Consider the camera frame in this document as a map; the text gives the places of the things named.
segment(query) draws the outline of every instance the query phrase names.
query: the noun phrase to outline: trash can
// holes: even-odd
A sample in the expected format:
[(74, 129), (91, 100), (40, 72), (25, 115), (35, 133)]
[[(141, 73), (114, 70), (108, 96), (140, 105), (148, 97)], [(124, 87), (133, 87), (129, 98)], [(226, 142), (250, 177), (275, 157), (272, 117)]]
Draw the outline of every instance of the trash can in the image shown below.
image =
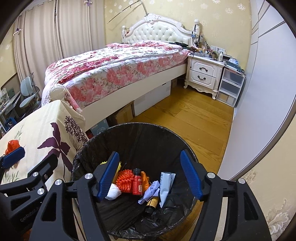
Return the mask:
[(170, 193), (162, 208), (145, 215), (146, 204), (139, 196), (122, 193), (117, 199), (97, 204), (108, 233), (130, 240), (154, 240), (178, 226), (196, 203), (180, 163), (180, 153), (189, 145), (167, 128), (147, 123), (126, 123), (109, 128), (92, 139), (73, 161), (72, 180), (107, 161), (113, 151), (119, 153), (121, 170), (140, 168), (150, 181), (160, 181), (161, 172), (175, 173)]

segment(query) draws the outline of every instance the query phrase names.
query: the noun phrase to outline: black bottle cap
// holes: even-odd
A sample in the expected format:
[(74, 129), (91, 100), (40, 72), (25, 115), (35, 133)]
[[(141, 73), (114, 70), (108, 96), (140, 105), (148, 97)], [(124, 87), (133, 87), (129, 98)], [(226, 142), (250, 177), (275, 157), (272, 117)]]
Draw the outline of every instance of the black bottle cap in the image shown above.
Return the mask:
[(153, 212), (154, 212), (154, 209), (153, 209), (153, 208), (151, 208), (151, 207), (146, 207), (146, 209), (145, 209), (145, 213), (153, 214)]
[(141, 169), (139, 169), (139, 168), (135, 168), (135, 169), (133, 170), (133, 173), (134, 173), (134, 175), (141, 175)]

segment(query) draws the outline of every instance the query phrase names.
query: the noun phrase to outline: nightstand drawer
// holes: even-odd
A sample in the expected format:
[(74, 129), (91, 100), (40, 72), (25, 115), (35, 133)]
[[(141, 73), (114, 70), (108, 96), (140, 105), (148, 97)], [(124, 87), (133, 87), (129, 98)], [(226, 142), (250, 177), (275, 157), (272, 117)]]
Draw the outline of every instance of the nightstand drawer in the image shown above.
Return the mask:
[(190, 77), (188, 80), (213, 90), (216, 78), (197, 71), (190, 70)]
[(191, 70), (217, 77), (218, 68), (217, 65), (200, 61), (198, 59), (192, 59)]

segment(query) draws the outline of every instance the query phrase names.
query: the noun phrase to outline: drawer handle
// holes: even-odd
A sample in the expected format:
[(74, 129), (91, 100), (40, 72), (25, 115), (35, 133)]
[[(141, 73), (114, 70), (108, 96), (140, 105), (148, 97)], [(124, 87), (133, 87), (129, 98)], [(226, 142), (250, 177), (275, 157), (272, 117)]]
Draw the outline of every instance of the drawer handle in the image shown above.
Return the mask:
[(205, 67), (201, 67), (200, 70), (205, 69), (205, 71), (207, 72), (207, 69)]
[(205, 80), (205, 77), (204, 77), (203, 79), (201, 79), (199, 75), (198, 75), (197, 77), (198, 77), (200, 80)]

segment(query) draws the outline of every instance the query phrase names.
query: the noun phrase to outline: tufted headboard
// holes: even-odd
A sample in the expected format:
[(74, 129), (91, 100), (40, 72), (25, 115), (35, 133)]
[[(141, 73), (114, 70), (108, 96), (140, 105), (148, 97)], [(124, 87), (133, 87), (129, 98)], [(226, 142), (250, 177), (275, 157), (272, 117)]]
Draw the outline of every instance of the tufted headboard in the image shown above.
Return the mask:
[(130, 27), (128, 33), (125, 26), (122, 26), (122, 29), (123, 43), (133, 44), (143, 40), (177, 41), (189, 46), (192, 43), (192, 32), (185, 29), (182, 23), (153, 13)]

